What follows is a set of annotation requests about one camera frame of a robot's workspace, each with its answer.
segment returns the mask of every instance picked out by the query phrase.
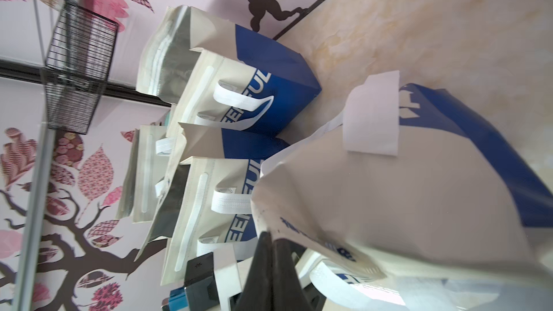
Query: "pink wall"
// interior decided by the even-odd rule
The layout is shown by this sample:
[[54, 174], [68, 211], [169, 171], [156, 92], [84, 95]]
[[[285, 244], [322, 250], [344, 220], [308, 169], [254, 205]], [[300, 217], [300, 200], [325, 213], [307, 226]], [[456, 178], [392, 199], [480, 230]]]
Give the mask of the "pink wall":
[[[0, 310], [9, 310], [44, 95], [14, 80], [0, 79], [0, 87], [0, 218], [10, 220], [0, 223]], [[58, 134], [33, 309], [103, 311], [103, 300], [115, 310], [156, 310], [174, 288], [159, 286], [165, 241], [135, 262], [148, 224], [114, 220], [130, 153], [124, 133], [166, 112], [104, 97], [88, 135]]]

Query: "metal pole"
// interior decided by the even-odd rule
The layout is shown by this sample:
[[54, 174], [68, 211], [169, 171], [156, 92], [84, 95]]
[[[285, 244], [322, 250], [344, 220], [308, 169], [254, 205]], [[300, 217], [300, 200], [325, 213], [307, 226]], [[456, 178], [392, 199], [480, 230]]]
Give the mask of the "metal pole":
[[45, 109], [33, 169], [31, 193], [27, 205], [25, 231], [23, 232], [23, 244], [19, 256], [12, 311], [31, 310], [55, 135], [56, 131], [49, 129], [46, 123]]

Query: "tree branch decal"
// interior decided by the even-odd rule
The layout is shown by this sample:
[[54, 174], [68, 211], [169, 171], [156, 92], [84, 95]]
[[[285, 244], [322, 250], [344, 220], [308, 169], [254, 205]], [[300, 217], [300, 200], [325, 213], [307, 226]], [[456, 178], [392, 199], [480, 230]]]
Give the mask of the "tree branch decal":
[[[62, 138], [69, 141], [75, 139], [73, 135], [66, 134], [60, 137], [60, 140]], [[31, 158], [34, 159], [34, 156], [29, 156], [27, 161]], [[123, 295], [120, 292], [121, 281], [114, 282], [111, 280], [114, 278], [114, 274], [126, 274], [127, 279], [142, 263], [162, 251], [166, 247], [166, 240], [156, 240], [150, 243], [142, 256], [136, 261], [138, 249], [131, 250], [125, 257], [103, 251], [105, 247], [115, 245], [118, 239], [121, 238], [109, 234], [119, 221], [102, 219], [104, 211], [119, 201], [121, 193], [119, 187], [107, 194], [113, 180], [113, 168], [109, 159], [100, 147], [96, 153], [83, 163], [78, 170], [77, 178], [68, 169], [74, 168], [74, 165], [65, 167], [57, 164], [52, 166], [57, 167], [56, 173], [51, 175], [52, 183], [55, 184], [55, 188], [52, 190], [55, 190], [55, 192], [46, 196], [51, 209], [48, 211], [47, 208], [44, 220], [54, 226], [65, 228], [73, 235], [69, 236], [71, 241], [67, 241], [58, 231], [53, 234], [45, 234], [41, 238], [42, 245], [39, 251], [37, 273], [65, 271], [66, 275], [55, 294], [50, 293], [45, 285], [35, 284], [33, 301], [47, 302], [46, 305], [36, 310], [59, 311], [61, 307], [66, 311], [84, 310], [75, 301], [77, 288], [97, 288], [93, 293], [92, 300], [86, 303], [88, 311], [113, 310], [123, 301]], [[13, 169], [5, 170], [12, 176], [17, 175]], [[30, 184], [23, 185], [21, 186], [22, 190], [31, 190]], [[8, 190], [0, 189], [0, 195], [0, 199], [3, 198], [15, 214], [22, 217], [26, 216], [26, 209], [18, 204]], [[89, 206], [92, 202], [97, 202], [94, 208]], [[85, 212], [87, 212], [85, 218], [91, 218], [91, 220], [81, 226], [78, 223]], [[12, 219], [5, 220], [8, 222], [10, 230], [0, 230], [0, 244], [4, 244], [3, 251], [0, 245], [0, 255], [4, 254], [8, 257], [8, 255], [13, 255], [12, 252], [16, 252], [12, 248], [15, 246], [13, 244], [14, 238], [20, 235], [17, 230], [21, 229], [24, 224], [14, 224]], [[3, 262], [0, 262], [0, 273], [3, 275], [0, 278], [0, 287], [14, 283], [16, 272]], [[1, 303], [11, 303], [11, 300], [3, 300], [0, 301]]]

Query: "white strap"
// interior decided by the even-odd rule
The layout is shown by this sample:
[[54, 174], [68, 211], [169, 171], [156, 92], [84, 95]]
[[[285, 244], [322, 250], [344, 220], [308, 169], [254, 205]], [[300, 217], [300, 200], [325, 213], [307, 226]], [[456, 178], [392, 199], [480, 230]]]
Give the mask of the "white strap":
[[214, 128], [227, 128], [230, 130], [237, 130], [237, 131], [243, 131], [247, 128], [250, 128], [255, 124], [261, 117], [269, 110], [269, 108], [273, 105], [274, 96], [267, 96], [266, 98], [262, 99], [263, 102], [268, 101], [265, 108], [259, 112], [258, 115], [256, 115], [253, 118], [243, 119], [235, 122], [223, 122], [223, 121], [212, 121], [209, 119], [205, 119], [201, 117], [201, 113], [198, 113], [196, 116], [196, 119], [194, 120], [194, 124], [196, 125], [204, 125], [204, 126], [211, 126]]
[[220, 104], [230, 107], [254, 111], [267, 101], [264, 99], [254, 99], [253, 97], [242, 95], [236, 92], [236, 87], [225, 82], [219, 81], [213, 93], [213, 99]]
[[324, 262], [311, 271], [309, 278], [322, 295], [338, 305], [354, 310], [371, 310], [375, 302], [336, 276]]
[[219, 214], [251, 214], [252, 195], [247, 193], [225, 193], [213, 191], [211, 210]]
[[230, 298], [242, 292], [238, 264], [231, 245], [221, 246], [213, 252], [213, 273], [221, 311], [231, 311]]
[[175, 138], [164, 138], [156, 141], [156, 155], [159, 156], [169, 156], [171, 155], [171, 150], [175, 145]]
[[204, 240], [205, 238], [198, 239], [198, 244], [196, 247], [196, 256], [200, 257], [206, 253], [213, 252], [221, 246], [232, 245], [234, 249], [234, 255], [236, 260], [243, 261], [244, 259], [249, 259], [253, 257], [255, 253], [255, 247], [257, 246], [257, 237], [252, 238], [248, 241], [229, 241], [229, 242], [211, 242], [210, 238]]
[[356, 86], [343, 110], [343, 147], [349, 151], [397, 156], [399, 71], [370, 75]]

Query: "tree wall decal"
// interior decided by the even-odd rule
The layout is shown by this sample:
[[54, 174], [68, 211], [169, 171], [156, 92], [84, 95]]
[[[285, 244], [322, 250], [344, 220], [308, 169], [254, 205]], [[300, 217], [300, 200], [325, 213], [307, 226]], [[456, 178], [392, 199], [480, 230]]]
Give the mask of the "tree wall decal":
[[[13, 134], [13, 130], [16, 129], [9, 128], [6, 130], [6, 133], [8, 134], [9, 132], [9, 134]], [[75, 137], [73, 135], [75, 134], [71, 134], [69, 137], [73, 138], [73, 140], [77, 138], [80, 140], [80, 137], [77, 137], [78, 135]], [[66, 143], [63, 138], [63, 136], [60, 137], [58, 139], [58, 143]], [[25, 144], [20, 144], [19, 146], [22, 147], [21, 149], [27, 149]], [[17, 155], [13, 153], [14, 149], [11, 148], [12, 147], [10, 147], [11, 154]], [[54, 147], [54, 150], [58, 150], [58, 148], [59, 144]], [[111, 182], [113, 179], [112, 176], [109, 176], [109, 170], [112, 171], [113, 175], [111, 163], [105, 156], [103, 149], [100, 147], [95, 154], [85, 161], [79, 171], [77, 180], [75, 180], [73, 172], [67, 169], [66, 166], [67, 164], [62, 165], [61, 163], [52, 165], [52, 167], [55, 167], [53, 169], [56, 170], [55, 173], [51, 173], [51, 181], [55, 184], [55, 187], [53, 189], [50, 188], [50, 190], [53, 190], [54, 192], [49, 193], [48, 197], [56, 202], [51, 200], [49, 201], [55, 204], [55, 206], [50, 205], [49, 211], [47, 204], [44, 220], [51, 225], [66, 228], [73, 234], [75, 242], [73, 244], [73, 241], [65, 240], [65, 238], [59, 233], [46, 234], [42, 236], [41, 241], [49, 243], [49, 246], [42, 247], [39, 252], [37, 272], [46, 273], [53, 271], [66, 271], [67, 273], [61, 283], [61, 286], [55, 293], [54, 291], [49, 291], [47, 287], [42, 284], [37, 287], [37, 290], [35, 291], [36, 295], [34, 296], [37, 301], [43, 301], [50, 298], [50, 302], [47, 305], [39, 307], [37, 310], [58, 311], [62, 306], [66, 311], [77, 311], [79, 309], [84, 309], [83, 307], [88, 307], [89, 311], [112, 310], [123, 301], [124, 296], [119, 291], [120, 285], [118, 283], [107, 283], [107, 281], [111, 280], [113, 276], [103, 273], [102, 271], [123, 273], [126, 274], [128, 278], [128, 276], [134, 273], [134, 271], [136, 271], [136, 269], [147, 259], [162, 251], [166, 246], [166, 240], [157, 240], [150, 243], [145, 249], [144, 254], [142, 254], [142, 256], [136, 261], [135, 258], [138, 253], [138, 249], [131, 250], [125, 257], [118, 257], [111, 252], [103, 251], [104, 248], [116, 244], [120, 238], [109, 234], [117, 226], [119, 222], [118, 220], [110, 219], [100, 221], [102, 213], [113, 204], [116, 204], [121, 194], [120, 187], [113, 189], [110, 193], [107, 193], [107, 191], [111, 189]], [[13, 180], [13, 176], [17, 175], [17, 173], [14, 173], [14, 168], [15, 167], [5, 169], [10, 171], [10, 185], [13, 185], [16, 181]], [[85, 174], [86, 179], [91, 181], [91, 184], [88, 186], [86, 183], [82, 183], [80, 181], [83, 169], [88, 171]], [[80, 183], [79, 189], [84, 188], [86, 193], [84, 195], [79, 195], [83, 201], [88, 202], [86, 207], [83, 209], [79, 206], [79, 202], [75, 199], [73, 193], [66, 189], [66, 187], [71, 187], [72, 185], [75, 185], [75, 183]], [[22, 184], [20, 187], [23, 190], [31, 190], [30, 185]], [[0, 194], [2, 194], [6, 204], [12, 211], [18, 215], [26, 217], [26, 209], [18, 204], [10, 191], [0, 189]], [[92, 197], [90, 196], [92, 194], [94, 195], [93, 199], [103, 197], [104, 194], [106, 194], [106, 197], [104, 197], [103, 202], [102, 200], [98, 201], [92, 220], [81, 226], [79, 225], [78, 219], [87, 208], [89, 211], [92, 210], [88, 207], [88, 204], [92, 201]], [[24, 224], [15, 224], [12, 219], [6, 220], [12, 230], [18, 230], [24, 226]], [[77, 246], [84, 254], [77, 255], [75, 253], [75, 248]], [[8, 252], [12, 250], [12, 248], [7, 247], [5, 250]], [[0, 288], [9, 283], [15, 282], [16, 272], [14, 272], [10, 266], [4, 264], [3, 262], [0, 262], [0, 273], [3, 275], [3, 277], [0, 278]], [[77, 305], [75, 302], [75, 289], [94, 287], [97, 287], [97, 289], [93, 294], [91, 303], [87, 305]], [[11, 300], [0, 300], [0, 304], [2, 303], [11, 304]]]

